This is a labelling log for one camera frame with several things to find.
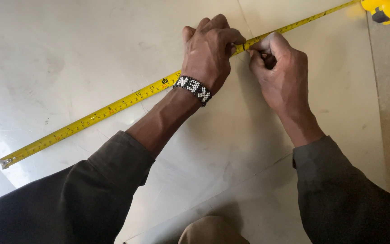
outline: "hand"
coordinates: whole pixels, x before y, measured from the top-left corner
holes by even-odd
[[[246,39],[230,28],[223,14],[218,14],[212,20],[202,19],[196,29],[184,27],[183,41],[185,58],[181,75],[198,80],[214,95],[230,74],[229,59],[236,52],[233,44],[243,44]]]
[[[249,68],[257,77],[269,106],[279,115],[299,116],[310,112],[306,54],[291,47],[276,32],[249,49]]]
[[[306,54],[291,47],[279,33],[270,34],[249,49],[249,68],[294,146],[303,146],[324,137],[309,108]]]

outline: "dark shirt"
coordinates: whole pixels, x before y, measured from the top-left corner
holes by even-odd
[[[123,131],[89,159],[0,197],[0,243],[113,243],[155,159]],[[311,241],[390,243],[390,193],[325,137],[293,151]]]

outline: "black and white bracelet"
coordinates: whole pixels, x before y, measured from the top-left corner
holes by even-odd
[[[182,87],[192,92],[192,94],[202,103],[202,108],[205,107],[212,97],[210,91],[205,86],[188,76],[180,76],[172,87]]]

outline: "left hand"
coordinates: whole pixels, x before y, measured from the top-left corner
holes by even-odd
[[[243,44],[246,39],[230,28],[223,14],[218,14],[212,20],[202,19],[196,29],[185,26],[183,41],[181,75],[198,80],[214,95],[231,72],[229,59],[236,52],[234,44]]]

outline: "dark sleeve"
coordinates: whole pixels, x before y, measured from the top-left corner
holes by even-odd
[[[88,160],[0,197],[0,243],[114,243],[153,163],[118,132]]]
[[[324,137],[295,148],[303,227],[315,243],[390,243],[390,193]]]

